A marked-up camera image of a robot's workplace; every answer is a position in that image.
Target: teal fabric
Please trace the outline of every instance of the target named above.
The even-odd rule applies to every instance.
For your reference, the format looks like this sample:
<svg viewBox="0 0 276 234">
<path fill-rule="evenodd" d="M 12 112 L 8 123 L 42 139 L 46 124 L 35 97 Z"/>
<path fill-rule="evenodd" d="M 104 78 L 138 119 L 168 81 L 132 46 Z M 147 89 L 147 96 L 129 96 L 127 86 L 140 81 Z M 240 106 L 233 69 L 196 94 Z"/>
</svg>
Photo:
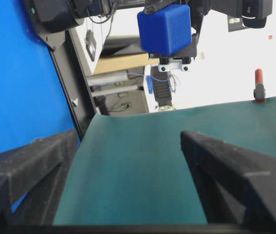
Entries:
<svg viewBox="0 0 276 234">
<path fill-rule="evenodd" d="M 266 104 L 96 115 L 74 158 L 54 224 L 206 223 L 180 149 L 183 130 L 276 156 L 276 97 Z"/>
</svg>

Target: blue wall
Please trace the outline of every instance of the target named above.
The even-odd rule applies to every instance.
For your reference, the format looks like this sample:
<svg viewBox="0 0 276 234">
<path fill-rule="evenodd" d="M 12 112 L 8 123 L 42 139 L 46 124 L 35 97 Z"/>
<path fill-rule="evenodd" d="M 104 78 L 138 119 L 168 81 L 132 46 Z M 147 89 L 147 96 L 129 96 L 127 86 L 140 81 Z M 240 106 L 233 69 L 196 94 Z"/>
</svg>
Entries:
<svg viewBox="0 0 276 234">
<path fill-rule="evenodd" d="M 0 152 L 74 128 L 47 47 L 20 0 L 0 0 Z"/>
</svg>

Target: small red object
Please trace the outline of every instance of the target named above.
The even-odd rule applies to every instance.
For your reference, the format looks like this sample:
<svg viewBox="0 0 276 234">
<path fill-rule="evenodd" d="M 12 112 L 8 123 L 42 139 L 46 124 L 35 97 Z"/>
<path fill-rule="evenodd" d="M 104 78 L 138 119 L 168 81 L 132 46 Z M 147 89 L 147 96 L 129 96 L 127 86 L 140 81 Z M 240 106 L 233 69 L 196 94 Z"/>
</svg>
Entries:
<svg viewBox="0 0 276 234">
<path fill-rule="evenodd" d="M 255 71 L 255 85 L 264 84 L 263 82 L 263 70 L 257 69 Z"/>
<path fill-rule="evenodd" d="M 255 71 L 254 98 L 256 103 L 266 103 L 266 92 L 263 82 L 263 70 L 261 69 L 257 69 Z"/>
</svg>

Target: white bracket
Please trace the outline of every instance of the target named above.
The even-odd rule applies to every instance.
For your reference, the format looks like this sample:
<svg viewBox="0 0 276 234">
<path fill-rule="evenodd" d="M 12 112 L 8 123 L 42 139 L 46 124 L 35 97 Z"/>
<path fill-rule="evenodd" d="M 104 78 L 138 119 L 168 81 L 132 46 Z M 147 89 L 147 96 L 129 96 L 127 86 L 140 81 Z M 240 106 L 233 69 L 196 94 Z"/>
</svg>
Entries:
<svg viewBox="0 0 276 234">
<path fill-rule="evenodd" d="M 181 59 L 169 59 L 168 64 L 159 64 L 159 72 L 170 72 L 171 70 L 181 70 L 183 72 L 190 72 L 190 64 L 182 64 Z"/>
</svg>

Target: blue cube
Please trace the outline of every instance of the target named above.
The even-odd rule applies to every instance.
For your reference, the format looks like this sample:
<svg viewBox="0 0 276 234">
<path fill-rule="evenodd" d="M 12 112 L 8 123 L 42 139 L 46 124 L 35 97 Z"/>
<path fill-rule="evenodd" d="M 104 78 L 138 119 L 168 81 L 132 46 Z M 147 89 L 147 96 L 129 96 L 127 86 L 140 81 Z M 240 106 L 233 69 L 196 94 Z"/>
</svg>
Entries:
<svg viewBox="0 0 276 234">
<path fill-rule="evenodd" d="M 188 5 L 171 4 L 151 15 L 139 12 L 137 18 L 144 51 L 171 55 L 192 43 Z"/>
</svg>

